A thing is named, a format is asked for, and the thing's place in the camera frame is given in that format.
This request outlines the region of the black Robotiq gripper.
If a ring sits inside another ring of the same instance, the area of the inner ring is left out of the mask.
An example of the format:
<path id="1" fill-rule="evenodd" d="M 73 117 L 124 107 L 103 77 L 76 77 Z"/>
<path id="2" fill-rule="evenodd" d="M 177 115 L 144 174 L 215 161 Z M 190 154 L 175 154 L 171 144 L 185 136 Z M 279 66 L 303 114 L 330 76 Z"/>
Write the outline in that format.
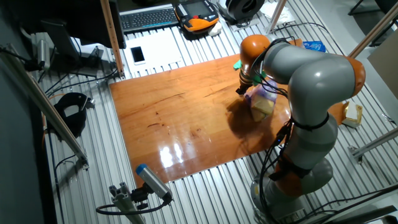
<path id="1" fill-rule="evenodd" d="M 238 95 L 244 95 L 246 90 L 253 85 L 253 80 L 249 75 L 240 74 L 239 75 L 240 86 L 236 90 Z"/>

